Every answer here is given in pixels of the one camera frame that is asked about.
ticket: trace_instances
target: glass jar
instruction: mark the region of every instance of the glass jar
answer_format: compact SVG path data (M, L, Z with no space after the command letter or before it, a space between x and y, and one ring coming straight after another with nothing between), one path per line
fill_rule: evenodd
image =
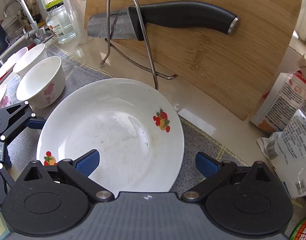
M70 18L66 12L63 0L55 0L47 5L49 16L45 20L58 42L63 44L75 37Z

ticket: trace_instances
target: gray placemat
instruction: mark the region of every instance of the gray placemat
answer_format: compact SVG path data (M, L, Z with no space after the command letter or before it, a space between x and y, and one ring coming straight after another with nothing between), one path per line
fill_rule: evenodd
M61 96L51 105L44 109L33 109L33 111L44 118L48 118L55 107L69 94L75 90L98 80L112 78L107 72L92 68L76 60L71 54L63 51L55 45L47 48L47 55L59 56L62 59L62 67L66 75L66 87ZM19 78L15 76L7 84L7 93L10 95L11 102L17 103L15 91ZM241 159L230 152L226 147L214 140L211 136L194 126L186 119L180 117L184 131L184 158L178 178L171 191L179 195L191 187L201 182L204 177L195 167L195 155L203 151L216 160L232 160L238 165L246 165ZM8 146L12 165L19 171L22 171L30 160L36 158L36 148L40 131L26 128L15 140Z

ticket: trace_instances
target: bamboo cutting board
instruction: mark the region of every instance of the bamboo cutting board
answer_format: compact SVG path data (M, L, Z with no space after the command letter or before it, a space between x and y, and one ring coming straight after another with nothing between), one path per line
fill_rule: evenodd
M148 4L176 0L138 1ZM283 58L302 0L196 1L220 6L239 16L241 25L237 33L229 37L209 29L171 29L147 24L154 61L245 120ZM111 0L111 10L129 5L133 5L132 0ZM85 28L93 14L105 11L106 0L87 0ZM147 56L144 42L115 41Z

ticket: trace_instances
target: barcode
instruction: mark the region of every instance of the barcode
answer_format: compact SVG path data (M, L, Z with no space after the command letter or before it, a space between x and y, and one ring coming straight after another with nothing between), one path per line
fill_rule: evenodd
M303 194L304 192L306 192L306 186L305 186L305 183L303 180L295 183L295 186L297 188L297 191L298 191L298 194L301 195Z
M275 147L275 141L270 141L269 144L266 146L266 152L267 152L267 156L270 160L276 158L278 155L274 149Z

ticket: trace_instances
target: black knife handle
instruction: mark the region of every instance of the black knife handle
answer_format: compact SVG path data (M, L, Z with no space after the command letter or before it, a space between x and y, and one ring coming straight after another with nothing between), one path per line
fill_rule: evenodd
M198 1L172 1L140 5L144 23L168 28L208 28L232 35L238 28L237 15L213 4ZM135 6L129 7L132 24L139 40L143 34Z

